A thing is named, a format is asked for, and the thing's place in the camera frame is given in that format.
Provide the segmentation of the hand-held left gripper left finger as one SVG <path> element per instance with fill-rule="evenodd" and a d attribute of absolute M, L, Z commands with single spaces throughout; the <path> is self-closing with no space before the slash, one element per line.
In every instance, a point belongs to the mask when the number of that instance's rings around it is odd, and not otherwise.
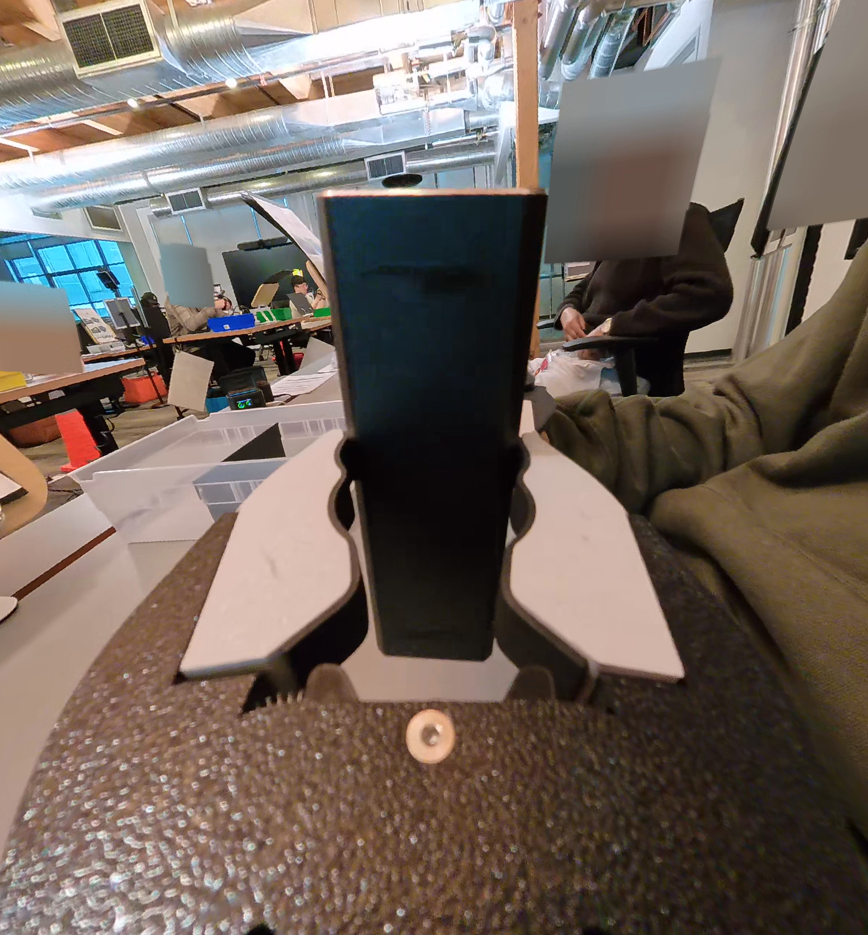
<path fill-rule="evenodd" d="M 369 636 L 358 552 L 339 518 L 349 485 L 345 432 L 326 432 L 239 508 L 180 672 L 259 674 L 286 659 L 304 679 L 346 662 Z"/>

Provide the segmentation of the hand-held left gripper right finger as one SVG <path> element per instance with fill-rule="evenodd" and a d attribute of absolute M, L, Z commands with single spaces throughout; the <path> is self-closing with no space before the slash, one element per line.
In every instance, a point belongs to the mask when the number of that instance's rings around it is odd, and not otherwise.
<path fill-rule="evenodd" d="M 552 699 L 601 675 L 685 678 L 627 511 L 535 430 L 521 434 L 496 615 L 499 649 Z"/>

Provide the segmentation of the black usb hub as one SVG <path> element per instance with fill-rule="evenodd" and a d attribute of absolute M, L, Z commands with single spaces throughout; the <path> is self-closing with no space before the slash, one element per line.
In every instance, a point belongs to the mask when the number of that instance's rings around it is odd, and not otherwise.
<path fill-rule="evenodd" d="M 528 189 L 318 198 L 343 462 L 386 655 L 492 652 L 547 201 Z"/>

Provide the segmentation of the person's right forearm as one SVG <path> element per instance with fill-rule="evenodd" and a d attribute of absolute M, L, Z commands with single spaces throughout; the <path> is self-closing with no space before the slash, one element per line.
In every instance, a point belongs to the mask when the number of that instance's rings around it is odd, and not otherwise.
<path fill-rule="evenodd" d="M 542 435 L 628 511 L 641 513 L 670 491 L 796 451 L 826 409 L 840 370 L 821 346 L 786 340 L 680 395 L 568 396 Z"/>

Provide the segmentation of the grey desk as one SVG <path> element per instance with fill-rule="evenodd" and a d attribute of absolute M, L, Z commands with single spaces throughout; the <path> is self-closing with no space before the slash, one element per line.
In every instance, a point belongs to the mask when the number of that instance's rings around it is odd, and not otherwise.
<path fill-rule="evenodd" d="M 0 598 L 25 598 L 116 529 L 86 495 L 0 540 Z"/>
<path fill-rule="evenodd" d="M 446 706 L 440 767 L 406 749 L 425 704 L 177 674 L 222 536 L 206 535 L 68 698 L 0 865 L 0 933 L 519 933 L 529 872 L 497 762 L 509 707 Z"/>

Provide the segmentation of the wooden top desk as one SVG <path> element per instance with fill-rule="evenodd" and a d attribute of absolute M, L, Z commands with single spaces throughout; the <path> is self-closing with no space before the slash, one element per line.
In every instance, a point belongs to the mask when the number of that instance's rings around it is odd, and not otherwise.
<path fill-rule="evenodd" d="M 85 364 L 80 373 L 35 377 L 22 388 L 0 391 L 0 433 L 46 418 L 78 412 L 100 454 L 118 450 L 102 406 L 122 395 L 122 377 L 143 369 L 141 357 Z"/>
<path fill-rule="evenodd" d="M 205 332 L 167 337 L 163 340 L 163 343 L 172 345 L 178 350 L 197 343 L 223 343 L 233 340 L 240 340 L 250 345 L 267 346 L 272 349 L 277 346 L 277 350 L 273 350 L 273 353 L 277 361 L 278 371 L 281 375 L 287 376 L 298 369 L 291 347 L 292 338 L 331 329 L 333 323 L 331 317 L 315 318 L 309 316 L 289 321 L 259 322 L 253 327 L 239 329 L 229 325 L 227 321 L 226 330 L 207 330 Z"/>

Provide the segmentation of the white plastic bag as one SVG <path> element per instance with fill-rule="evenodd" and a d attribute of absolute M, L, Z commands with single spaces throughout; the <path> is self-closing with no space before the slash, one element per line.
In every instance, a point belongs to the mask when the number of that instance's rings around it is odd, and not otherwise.
<path fill-rule="evenodd" d="M 607 363 L 580 355 L 581 352 L 551 350 L 544 357 L 531 359 L 528 373 L 535 386 L 544 388 L 555 400 L 595 391 L 601 386 Z"/>

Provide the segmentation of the clear plastic bin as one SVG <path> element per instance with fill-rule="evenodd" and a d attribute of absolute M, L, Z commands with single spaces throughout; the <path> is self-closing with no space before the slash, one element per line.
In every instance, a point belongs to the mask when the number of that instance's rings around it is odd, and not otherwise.
<path fill-rule="evenodd" d="M 340 400 L 189 416 L 70 476 L 127 543 L 195 541 L 327 431 Z"/>

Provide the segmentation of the grey card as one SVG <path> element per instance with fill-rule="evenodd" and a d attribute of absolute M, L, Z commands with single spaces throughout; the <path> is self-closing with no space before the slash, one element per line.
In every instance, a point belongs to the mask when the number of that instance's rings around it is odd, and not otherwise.
<path fill-rule="evenodd" d="M 167 385 L 167 403 L 179 410 L 204 411 L 213 368 L 213 362 L 202 356 L 175 353 Z"/>

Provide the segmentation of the orange traffic cone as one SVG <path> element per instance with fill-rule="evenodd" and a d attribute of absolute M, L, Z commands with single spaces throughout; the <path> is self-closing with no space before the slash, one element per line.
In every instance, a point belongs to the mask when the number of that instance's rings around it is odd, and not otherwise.
<path fill-rule="evenodd" d="M 69 474 L 102 457 L 96 440 L 78 411 L 59 413 L 54 418 L 66 447 L 67 463 L 61 466 L 62 473 Z"/>

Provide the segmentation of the wooden sign stand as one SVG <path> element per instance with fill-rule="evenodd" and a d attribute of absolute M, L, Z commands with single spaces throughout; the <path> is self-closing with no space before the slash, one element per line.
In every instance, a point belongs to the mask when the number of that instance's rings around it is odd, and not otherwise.
<path fill-rule="evenodd" d="M 0 435 L 0 474 L 24 490 L 24 496 L 0 505 L 0 540 L 34 520 L 47 503 L 48 485 L 28 458 Z"/>

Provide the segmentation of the black screen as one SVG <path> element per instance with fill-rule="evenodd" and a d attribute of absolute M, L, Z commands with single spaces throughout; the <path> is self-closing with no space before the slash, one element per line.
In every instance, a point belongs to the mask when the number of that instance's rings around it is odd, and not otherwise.
<path fill-rule="evenodd" d="M 263 283 L 282 271 L 290 276 L 299 270 L 311 292 L 316 289 L 316 282 L 306 269 L 306 254 L 291 243 L 266 249 L 225 251 L 222 260 L 230 283 L 228 294 L 240 307 L 250 307 Z"/>

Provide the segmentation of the white ceiling vent box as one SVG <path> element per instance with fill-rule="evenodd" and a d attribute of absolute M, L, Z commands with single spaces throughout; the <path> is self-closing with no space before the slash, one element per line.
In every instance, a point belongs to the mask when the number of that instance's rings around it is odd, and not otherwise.
<path fill-rule="evenodd" d="M 79 78 L 163 59 L 146 1 L 108 1 L 62 9 L 56 12 L 56 20 Z"/>

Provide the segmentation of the slim wooden post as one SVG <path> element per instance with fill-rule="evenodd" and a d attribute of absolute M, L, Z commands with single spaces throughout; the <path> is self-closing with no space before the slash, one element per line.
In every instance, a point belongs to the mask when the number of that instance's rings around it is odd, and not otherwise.
<path fill-rule="evenodd" d="M 539 187 L 538 26 L 538 1 L 512 4 L 515 179 L 525 189 Z"/>

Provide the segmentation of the silver air duct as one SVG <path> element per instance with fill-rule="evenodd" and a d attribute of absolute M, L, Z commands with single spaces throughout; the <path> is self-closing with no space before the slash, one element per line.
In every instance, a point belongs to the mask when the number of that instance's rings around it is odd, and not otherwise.
<path fill-rule="evenodd" d="M 498 108 L 385 115 L 374 93 L 304 101 L 0 163 L 0 195 L 62 212 L 109 206 L 265 170 L 360 159 L 498 125 Z"/>
<path fill-rule="evenodd" d="M 156 64 L 79 78 L 60 28 L 55 42 L 0 53 L 0 130 L 262 73 L 284 43 L 316 24 L 306 1 L 148 4 L 163 53 Z"/>

